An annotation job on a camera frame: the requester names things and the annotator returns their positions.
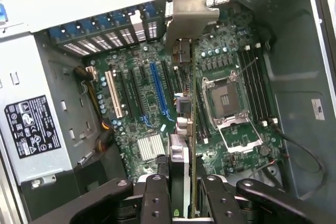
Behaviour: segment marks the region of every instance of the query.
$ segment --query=warning label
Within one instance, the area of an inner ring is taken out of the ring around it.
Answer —
[[[19,158],[61,148],[45,95],[7,105],[5,114]]]

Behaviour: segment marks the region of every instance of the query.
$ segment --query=beige pcie slot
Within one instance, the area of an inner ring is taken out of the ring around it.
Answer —
[[[105,72],[105,76],[106,76],[107,84],[109,86],[112,103],[113,103],[114,111],[116,112],[116,116],[117,118],[122,118],[123,115],[122,115],[121,105],[120,105],[119,97],[117,94],[117,90],[115,89],[116,85],[114,85],[114,79],[112,77],[112,72],[111,71]]]

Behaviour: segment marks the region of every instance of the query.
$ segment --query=blue pcie slot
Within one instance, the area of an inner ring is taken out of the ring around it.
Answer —
[[[160,76],[158,74],[158,69],[156,68],[155,62],[150,63],[150,67],[151,67],[151,71],[152,71],[152,74],[153,74],[155,89],[156,89],[156,92],[158,94],[157,96],[159,97],[161,112],[162,112],[163,115],[165,115],[168,118],[169,121],[174,122],[174,120],[171,119],[171,117],[169,115],[169,110],[167,108],[167,103],[166,103],[166,100],[164,98],[162,82],[160,80]]]

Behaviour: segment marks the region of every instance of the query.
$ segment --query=heatsink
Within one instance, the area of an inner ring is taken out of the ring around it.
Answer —
[[[141,158],[144,162],[153,161],[158,155],[165,155],[161,135],[152,135],[138,140]]]

